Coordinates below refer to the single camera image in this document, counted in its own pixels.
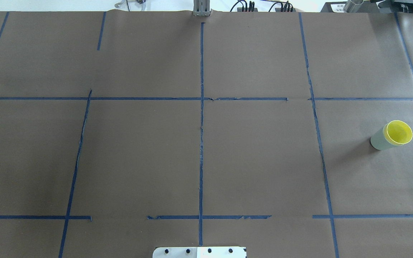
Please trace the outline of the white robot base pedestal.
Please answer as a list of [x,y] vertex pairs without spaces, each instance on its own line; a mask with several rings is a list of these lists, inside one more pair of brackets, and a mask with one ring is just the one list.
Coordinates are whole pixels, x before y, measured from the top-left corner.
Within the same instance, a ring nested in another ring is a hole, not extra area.
[[245,247],[160,247],[152,254],[153,258],[247,258]]

